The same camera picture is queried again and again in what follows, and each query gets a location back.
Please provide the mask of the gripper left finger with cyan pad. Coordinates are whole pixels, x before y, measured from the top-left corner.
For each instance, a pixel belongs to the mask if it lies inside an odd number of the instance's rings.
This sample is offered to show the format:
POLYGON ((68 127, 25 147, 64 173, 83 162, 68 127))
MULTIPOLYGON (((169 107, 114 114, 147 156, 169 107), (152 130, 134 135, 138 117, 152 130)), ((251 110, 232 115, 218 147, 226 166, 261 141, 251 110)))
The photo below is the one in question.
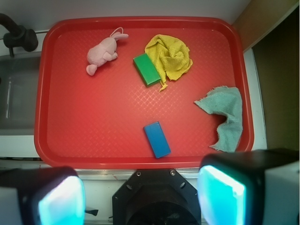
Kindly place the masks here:
POLYGON ((82 225, 83 181, 71 167, 2 169, 2 225, 82 225))

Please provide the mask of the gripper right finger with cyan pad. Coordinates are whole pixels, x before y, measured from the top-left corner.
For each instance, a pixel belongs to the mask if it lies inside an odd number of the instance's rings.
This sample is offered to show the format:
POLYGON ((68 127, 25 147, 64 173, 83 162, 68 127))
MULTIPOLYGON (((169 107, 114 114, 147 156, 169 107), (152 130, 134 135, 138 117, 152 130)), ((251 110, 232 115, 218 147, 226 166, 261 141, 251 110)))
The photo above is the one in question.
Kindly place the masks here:
POLYGON ((300 153, 271 149, 205 156, 197 178, 209 225, 297 225, 300 153))

